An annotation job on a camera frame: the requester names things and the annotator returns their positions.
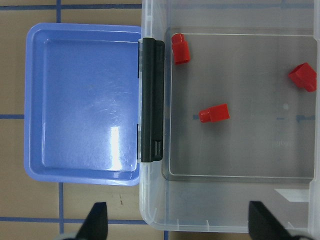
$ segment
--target red plastic piece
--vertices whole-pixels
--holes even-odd
[[[199,112],[199,118],[202,123],[206,122],[218,122],[230,118],[228,105],[221,104],[218,106],[212,106]]]
[[[172,51],[174,64],[185,64],[190,62],[190,52],[188,42],[185,41],[185,36],[182,33],[177,33],[172,36]]]
[[[288,76],[298,88],[308,92],[317,90],[317,73],[307,62],[297,66]]]

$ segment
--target clear plastic bin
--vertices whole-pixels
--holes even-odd
[[[247,232],[255,200],[286,228],[320,238],[319,100],[288,78],[304,62],[317,69],[318,18],[311,0],[143,1],[142,37],[166,45],[163,160],[140,165],[148,224]],[[191,61],[180,66],[175,33],[190,47]],[[197,119],[224,103],[230,120]]]

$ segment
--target black latch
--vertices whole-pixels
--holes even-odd
[[[163,158],[165,43],[142,40],[141,162]]]

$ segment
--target blue tray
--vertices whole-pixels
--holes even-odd
[[[26,39],[24,168],[50,182],[132,186],[138,26],[40,23]]]

